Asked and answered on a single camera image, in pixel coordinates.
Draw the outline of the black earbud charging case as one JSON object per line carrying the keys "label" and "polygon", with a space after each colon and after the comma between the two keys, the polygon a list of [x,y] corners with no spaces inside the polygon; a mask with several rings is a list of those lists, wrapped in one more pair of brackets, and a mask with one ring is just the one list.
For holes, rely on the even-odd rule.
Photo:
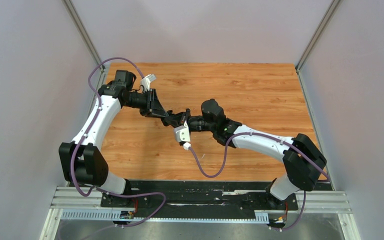
{"label": "black earbud charging case", "polygon": [[172,116],[174,116],[175,114],[171,109],[168,110],[166,113],[167,113],[167,116],[161,118],[161,122],[165,127],[172,126]]}

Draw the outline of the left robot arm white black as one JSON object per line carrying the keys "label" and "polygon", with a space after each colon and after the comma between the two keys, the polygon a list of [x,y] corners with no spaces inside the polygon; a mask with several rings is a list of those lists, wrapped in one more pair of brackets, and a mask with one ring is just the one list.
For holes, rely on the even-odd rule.
{"label": "left robot arm white black", "polygon": [[133,201],[130,182],[110,172],[101,153],[110,124],[123,107],[139,109],[139,113],[148,118],[163,119],[168,116],[156,89],[150,87],[156,76],[148,74],[141,79],[142,92],[133,89],[136,78],[130,71],[117,70],[114,80],[98,89],[92,113],[80,132],[71,142],[63,142],[58,149],[66,181],[113,193],[115,202],[122,207],[129,206]]}

